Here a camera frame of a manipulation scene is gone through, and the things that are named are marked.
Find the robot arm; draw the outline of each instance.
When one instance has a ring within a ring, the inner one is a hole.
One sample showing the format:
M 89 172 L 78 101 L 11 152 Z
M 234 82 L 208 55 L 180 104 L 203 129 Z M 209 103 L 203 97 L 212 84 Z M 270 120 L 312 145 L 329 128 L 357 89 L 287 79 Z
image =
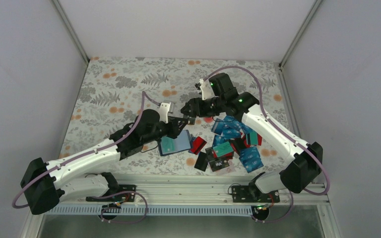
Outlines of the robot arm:
M 118 144 L 115 142 L 128 133 L 133 123 L 125 125 L 99 144 L 69 157 L 46 163 L 41 158 L 31 161 L 21 181 L 21 187 L 25 187 L 38 175 L 58 167 L 57 170 L 50 172 L 24 192 L 32 214 L 47 212 L 64 200 L 107 196 L 119 192 L 120 188 L 114 176 L 111 173 L 103 173 L 100 171 L 100 167 L 139 153 L 144 144 L 158 141 L 163 136 L 177 138 L 188 120 L 169 117 L 171 107 L 170 103 L 162 103 L 158 112 L 144 110 L 135 130 Z M 61 165 L 73 157 L 93 150 L 94 153 L 73 160 L 64 166 Z M 85 178 L 86 174 L 98 175 Z
M 225 112 L 262 135 L 284 159 L 286 164 L 284 170 L 262 173 L 255 177 L 250 185 L 262 193 L 285 188 L 300 193 L 320 174 L 321 170 L 316 162 L 298 147 L 297 143 L 306 145 L 320 162 L 322 162 L 322 147 L 316 142 L 310 145 L 297 137 L 266 111 L 265 117 L 260 109 L 259 100 L 248 92 L 239 94 L 227 74 L 220 73 L 209 80 L 201 80 L 196 86 L 201 90 L 202 98 L 190 99 L 181 109 L 183 114 L 191 117 L 213 117 Z M 269 120 L 292 137 L 296 143 L 285 137 Z

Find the cable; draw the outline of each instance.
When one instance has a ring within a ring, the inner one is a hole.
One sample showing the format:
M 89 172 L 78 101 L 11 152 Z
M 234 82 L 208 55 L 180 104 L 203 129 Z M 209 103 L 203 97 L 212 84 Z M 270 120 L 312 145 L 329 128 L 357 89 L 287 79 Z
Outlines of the cable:
M 97 149 L 96 149 L 97 152 L 100 152 L 100 151 L 102 151 L 102 150 L 105 150 L 105 149 L 107 149 L 107 148 L 110 148 L 110 147 L 112 147 L 112 146 L 114 146 L 114 145 L 117 145 L 117 144 L 121 143 L 123 140 L 125 140 L 125 139 L 126 139 L 132 132 L 133 132 L 133 130 L 135 130 L 135 128 L 138 126 L 139 121 L 141 120 L 142 112 L 144 111 L 144 103 L 145 103 L 144 100 L 145 100 L 145 97 L 148 98 L 148 99 L 150 99 L 150 98 L 148 97 L 148 95 L 147 95 L 144 91 L 142 91 L 141 109 L 140 109 L 138 118 L 136 119 L 136 121 L 135 121 L 135 123 L 133 124 L 132 128 L 131 128 L 131 129 L 130 129 L 130 130 L 129 130 L 129 131 L 128 131 L 122 138 L 120 138 L 119 140 L 115 141 L 114 143 L 109 144 L 109 145 L 106 145 L 106 146 L 103 146 L 103 147 L 100 147 L 100 148 L 97 148 Z M 70 163 L 70 162 L 72 162 L 72 161 L 74 161 L 74 160 L 77 160 L 77 159 L 79 159 L 79 158 L 82 158 L 82 157 L 84 157 L 84 156 L 91 155 L 91 154 L 94 154 L 94 153 L 95 153 L 94 150 L 90 150 L 90 151 L 84 152 L 84 153 L 82 153 L 82 154 L 80 154 L 80 155 L 74 156 L 74 157 L 70 158 L 69 160 L 66 160 L 66 161 L 62 162 L 62 163 L 59 165 L 59 167 L 58 167 L 58 166 L 54 166 L 53 168 L 47 170 L 46 172 L 44 172 L 44 173 L 38 175 L 37 177 L 35 177 L 34 179 L 32 179 L 26 186 L 24 186 L 24 187 L 21 189 L 21 191 L 15 196 L 15 198 L 14 198 L 13 201 L 12 201 L 12 207 L 13 207 L 13 208 L 16 208 L 16 209 L 20 209 L 20 208 L 28 207 L 28 204 L 17 205 L 16 203 L 17 203 L 17 200 L 21 197 L 21 195 L 22 195 L 22 194 L 23 194 L 23 193 L 24 193 L 24 192 L 25 192 L 31 185 L 33 185 L 35 182 L 37 182 L 38 180 L 40 180 L 40 179 L 43 178 L 44 176 L 46 176 L 46 175 L 50 174 L 51 172 L 57 170 L 58 168 L 60 168 L 60 167 L 62 167 L 62 166 L 65 166 L 66 164 L 68 164 L 68 163 Z
M 151 99 L 151 98 L 150 98 L 144 91 L 143 91 L 143 93 L 144 93 L 145 97 L 146 97 L 150 102 L 154 103 L 154 104 L 157 105 L 157 106 L 160 106 L 160 105 L 161 105 L 161 103 L 159 103 L 159 102 L 157 102 L 157 101 Z
M 95 176 L 97 176 L 98 174 L 87 174 L 87 175 L 85 176 L 85 178 L 88 177 L 89 175 L 95 175 Z
M 291 199 L 291 202 L 290 202 L 290 208 L 288 209 L 287 213 L 278 218 L 278 219 L 275 219 L 275 220 L 272 220 L 272 221 L 265 221 L 265 220 L 258 220 L 257 218 L 255 218 L 253 215 L 251 215 L 252 219 L 255 220 L 255 222 L 261 222 L 261 223 L 275 223 L 275 222 L 280 222 L 282 220 L 284 220 L 286 217 L 288 217 L 288 215 L 290 214 L 290 212 L 293 210 L 294 208 L 294 198 L 293 198 L 293 193 L 291 191 L 290 192 L 290 199 Z
M 274 206 L 275 202 L 274 202 L 274 198 L 272 197 L 272 195 L 269 194 L 269 193 L 268 193 L 268 195 L 269 195 L 269 197 L 271 198 L 271 206 L 269 207 L 269 208 L 271 208 L 271 207 Z
M 112 209 L 112 208 L 120 209 L 120 207 L 106 207 L 106 208 L 101 210 L 100 218 L 101 218 L 102 222 L 104 221 L 104 222 L 108 222 L 108 223 L 117 223 L 117 224 L 136 224 L 136 223 L 141 222 L 142 220 L 145 219 L 145 217 L 147 216 L 147 213 L 148 213 L 148 203 L 147 203 L 147 200 L 145 200 L 145 197 L 142 196 L 139 192 L 136 192 L 136 191 L 122 191 L 122 192 L 117 192 L 115 194 L 104 196 L 104 197 L 92 197 L 92 198 L 95 198 L 95 199 L 105 199 L 105 198 L 110 198 L 110 197 L 121 195 L 121 194 L 125 194 L 125 193 L 127 193 L 127 194 L 134 193 L 134 194 L 136 194 L 136 195 L 138 195 L 138 196 L 140 196 L 142 198 L 142 200 L 145 203 L 144 215 L 142 215 L 142 217 L 140 219 L 138 219 L 136 221 L 133 221 L 133 222 L 111 221 L 111 220 L 107 220 L 107 219 L 103 218 L 103 213 L 106 212 L 109 209 Z
M 233 121 L 236 120 L 235 118 L 233 118 L 232 120 L 226 120 L 226 121 L 223 121 L 222 119 L 220 119 L 220 120 L 216 120 L 216 119 L 214 119 L 214 117 L 211 117 L 211 119 L 213 119 L 213 120 L 216 121 L 216 122 L 233 122 Z
M 225 66 L 225 67 L 221 67 L 215 71 L 213 71 L 212 73 L 210 73 L 205 79 L 204 81 L 206 81 L 207 79 L 209 79 L 211 76 L 213 76 L 215 73 L 219 72 L 219 71 L 222 71 L 224 69 L 227 69 L 227 68 L 238 68 L 238 69 L 241 69 L 243 71 L 245 71 L 246 73 L 248 73 L 250 76 L 252 76 L 252 78 L 254 78 L 254 81 L 255 83 L 257 84 L 257 87 L 259 89 L 259 106 L 260 106 L 260 110 L 262 111 L 262 114 L 265 118 L 267 118 L 268 122 L 275 128 L 277 129 L 283 136 L 285 136 L 287 139 L 289 139 L 293 144 L 297 145 L 298 147 L 300 147 L 301 149 L 303 149 L 316 163 L 317 165 L 319 166 L 319 168 L 322 170 L 323 172 L 323 175 L 325 175 L 325 179 L 326 179 L 326 188 L 323 192 L 313 192 L 311 190 L 308 190 L 308 189 L 304 189 L 304 191 L 310 193 L 310 194 L 313 194 L 313 195 L 325 195 L 328 193 L 330 187 L 331 187 L 331 181 L 329 179 L 329 175 L 328 175 L 328 172 L 325 170 L 325 168 L 322 166 L 322 163 L 318 160 L 318 158 L 312 153 L 310 152 L 304 145 L 300 144 L 299 142 L 297 142 L 295 139 L 293 139 L 290 135 L 288 135 L 286 132 L 284 132 L 277 124 L 275 124 L 270 118 L 267 117 L 266 115 L 266 111 L 265 111 L 265 108 L 263 107 L 263 102 L 262 102 L 262 87 L 259 83 L 259 80 L 258 78 L 256 78 L 256 76 L 250 72 L 248 69 L 246 68 L 243 68 L 243 67 L 240 67 L 240 66 Z
M 231 186 L 233 186 L 233 185 L 235 185 L 235 184 L 240 185 L 239 183 L 232 183 L 232 184 L 229 186 L 229 188 L 227 189 L 227 193 L 228 193 L 229 195 L 233 195 L 233 194 L 230 193 L 229 191 L 230 191 Z
M 154 149 L 156 149 L 157 147 L 158 147 L 158 145 L 156 145 L 154 148 L 151 148 L 151 149 L 149 149 L 149 150 L 146 150 L 146 151 L 141 151 L 141 153 L 145 153 L 145 152 L 148 152 L 148 151 L 154 150 Z

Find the metal floor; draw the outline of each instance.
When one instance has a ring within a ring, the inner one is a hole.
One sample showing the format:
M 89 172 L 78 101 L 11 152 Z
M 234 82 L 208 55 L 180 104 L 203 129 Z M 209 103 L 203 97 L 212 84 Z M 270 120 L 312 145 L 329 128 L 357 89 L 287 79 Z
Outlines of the metal floor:
M 279 218 L 286 206 L 271 209 Z M 132 221 L 137 216 L 118 216 Z M 40 238 L 320 238 L 324 237 L 316 206 L 299 205 L 281 222 L 257 224 L 246 217 L 149 216 L 135 225 L 108 224 L 97 216 L 46 215 Z

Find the white panel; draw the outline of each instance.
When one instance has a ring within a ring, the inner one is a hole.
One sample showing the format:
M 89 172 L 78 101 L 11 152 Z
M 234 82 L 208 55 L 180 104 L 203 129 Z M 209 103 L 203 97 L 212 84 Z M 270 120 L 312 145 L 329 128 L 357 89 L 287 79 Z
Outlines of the white panel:
M 342 236 L 381 237 L 381 1 L 324 1 L 285 75 Z
M 89 56 L 280 61 L 314 0 L 61 0 Z
M 51 1 L 0 0 L 0 237 L 19 236 L 12 198 L 31 160 L 59 156 L 84 71 Z

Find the floral tablecloth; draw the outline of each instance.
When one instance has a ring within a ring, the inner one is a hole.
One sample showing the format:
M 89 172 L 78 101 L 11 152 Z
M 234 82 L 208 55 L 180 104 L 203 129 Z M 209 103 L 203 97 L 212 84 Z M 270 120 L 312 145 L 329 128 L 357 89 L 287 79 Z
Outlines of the floral tablecloth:
M 288 127 L 272 62 L 93 57 L 81 86 L 60 157 L 98 144 L 125 124 L 134 121 L 139 113 L 142 90 L 158 102 L 174 102 L 173 115 L 181 117 L 180 108 L 185 102 L 200 96 L 194 84 L 214 70 L 228 65 L 245 67 L 260 79 L 266 110 Z M 239 69 L 226 69 L 223 72 L 230 75 L 239 93 L 247 91 L 259 96 L 256 84 L 247 73 Z M 145 108 L 157 109 L 149 101 L 145 102 Z M 210 131 L 212 125 L 211 119 L 197 118 L 195 125 L 188 125 L 185 129 L 208 141 L 206 147 L 210 147 L 214 138 Z M 155 145 L 155 142 L 145 145 L 143 150 Z M 157 150 L 152 150 L 135 154 L 102 169 L 124 174 L 253 176 L 283 166 L 283 159 L 265 140 L 258 149 L 264 166 L 250 174 L 237 157 L 233 158 L 231 167 L 219 173 L 212 172 L 209 167 L 206 172 L 199 171 L 193 167 L 197 155 L 187 151 L 161 157 Z

